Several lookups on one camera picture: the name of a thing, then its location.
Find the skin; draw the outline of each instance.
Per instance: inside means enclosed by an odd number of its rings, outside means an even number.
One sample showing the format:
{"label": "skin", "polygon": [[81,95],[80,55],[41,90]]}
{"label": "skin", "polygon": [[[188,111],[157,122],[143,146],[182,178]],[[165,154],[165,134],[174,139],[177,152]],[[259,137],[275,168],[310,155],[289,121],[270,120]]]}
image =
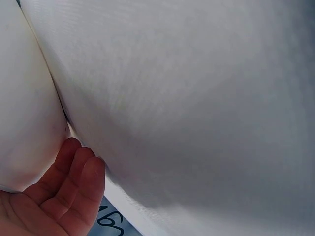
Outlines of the skin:
{"label": "skin", "polygon": [[67,139],[38,183],[22,193],[0,191],[1,235],[85,236],[105,188],[105,163]]}

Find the white fabric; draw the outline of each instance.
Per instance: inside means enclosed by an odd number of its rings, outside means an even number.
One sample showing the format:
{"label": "white fabric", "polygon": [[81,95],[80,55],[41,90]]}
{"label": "white fabric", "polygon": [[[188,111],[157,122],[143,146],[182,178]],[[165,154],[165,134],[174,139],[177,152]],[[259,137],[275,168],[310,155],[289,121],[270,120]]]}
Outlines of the white fabric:
{"label": "white fabric", "polygon": [[23,191],[52,164],[67,123],[17,3],[0,1],[0,189]]}
{"label": "white fabric", "polygon": [[21,4],[143,235],[314,235],[312,1]]}

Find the hand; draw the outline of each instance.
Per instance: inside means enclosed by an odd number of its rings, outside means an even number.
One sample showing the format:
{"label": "hand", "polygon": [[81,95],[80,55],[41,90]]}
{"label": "hand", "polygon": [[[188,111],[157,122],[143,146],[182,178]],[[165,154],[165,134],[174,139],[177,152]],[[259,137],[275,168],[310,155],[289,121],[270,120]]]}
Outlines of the hand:
{"label": "hand", "polygon": [[85,236],[104,188],[104,162],[69,138],[38,183],[23,193],[0,191],[1,235]]}

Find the finger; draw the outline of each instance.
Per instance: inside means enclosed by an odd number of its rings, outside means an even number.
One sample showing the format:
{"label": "finger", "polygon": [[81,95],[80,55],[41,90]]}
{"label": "finger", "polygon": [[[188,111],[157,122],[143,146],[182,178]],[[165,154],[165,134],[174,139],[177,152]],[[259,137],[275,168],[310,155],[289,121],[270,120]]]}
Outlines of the finger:
{"label": "finger", "polygon": [[86,235],[96,220],[105,188],[105,163],[90,158],[82,172],[79,191],[69,211],[58,221],[71,235]]}
{"label": "finger", "polygon": [[79,148],[74,155],[69,175],[64,180],[58,193],[40,205],[40,208],[53,219],[58,220],[71,207],[79,189],[83,167],[87,160],[94,156],[95,154],[88,147]]}
{"label": "finger", "polygon": [[52,166],[36,184],[28,187],[23,193],[38,205],[55,196],[68,175],[76,150],[80,147],[81,144],[77,139],[66,139]]}

